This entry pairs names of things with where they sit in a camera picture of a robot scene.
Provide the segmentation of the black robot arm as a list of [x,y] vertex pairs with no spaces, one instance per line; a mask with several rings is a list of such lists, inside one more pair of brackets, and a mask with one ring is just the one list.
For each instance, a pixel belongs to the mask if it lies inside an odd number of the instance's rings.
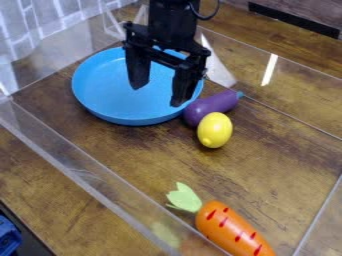
[[150,0],[149,24],[125,23],[126,65],[130,84],[141,89],[150,82],[151,63],[171,68],[173,95],[170,105],[181,106],[191,99],[197,84],[206,74],[211,52],[194,39],[201,0]]

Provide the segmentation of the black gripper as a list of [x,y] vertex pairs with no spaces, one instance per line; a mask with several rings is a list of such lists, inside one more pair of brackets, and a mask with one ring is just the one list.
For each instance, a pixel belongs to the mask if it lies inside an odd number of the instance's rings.
[[150,81],[151,62],[174,69],[170,105],[179,107],[194,94],[206,74],[206,60],[211,55],[194,39],[197,20],[166,19],[133,22],[126,28],[126,64],[131,87],[138,90]]

